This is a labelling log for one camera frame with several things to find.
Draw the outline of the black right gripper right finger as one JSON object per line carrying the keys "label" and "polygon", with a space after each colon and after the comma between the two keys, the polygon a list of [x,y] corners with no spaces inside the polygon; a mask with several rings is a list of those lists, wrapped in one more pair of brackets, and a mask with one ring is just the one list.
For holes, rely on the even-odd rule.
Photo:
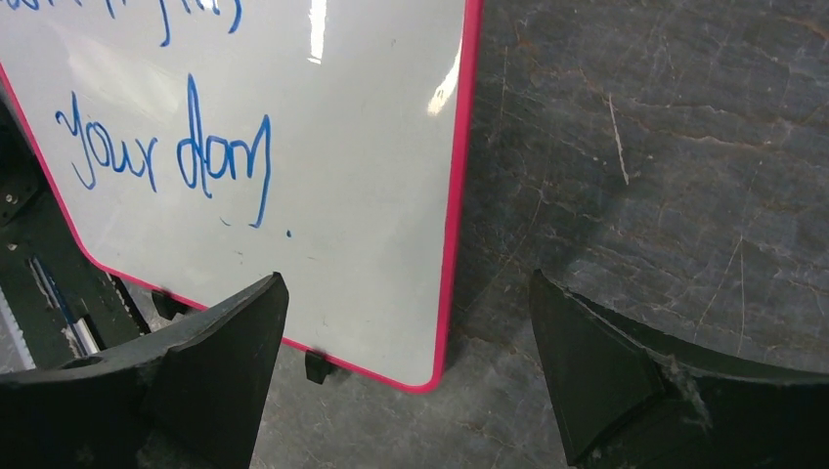
{"label": "black right gripper right finger", "polygon": [[678,339],[541,271],[529,281],[529,309],[571,466],[827,466],[826,374]]}

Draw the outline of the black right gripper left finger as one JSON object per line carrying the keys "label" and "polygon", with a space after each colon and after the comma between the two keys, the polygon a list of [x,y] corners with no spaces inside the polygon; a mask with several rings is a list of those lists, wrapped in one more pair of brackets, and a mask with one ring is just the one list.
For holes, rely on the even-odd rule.
{"label": "black right gripper left finger", "polygon": [[1,378],[5,468],[245,468],[284,334],[279,274],[98,354]]}

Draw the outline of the white board with pink rim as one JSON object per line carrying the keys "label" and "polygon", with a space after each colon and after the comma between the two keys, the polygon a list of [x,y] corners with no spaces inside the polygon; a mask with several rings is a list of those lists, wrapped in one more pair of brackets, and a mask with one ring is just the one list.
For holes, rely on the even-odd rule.
{"label": "white board with pink rim", "polygon": [[206,308],[271,273],[285,342],[441,380],[479,1],[5,1],[1,93],[76,245]]}

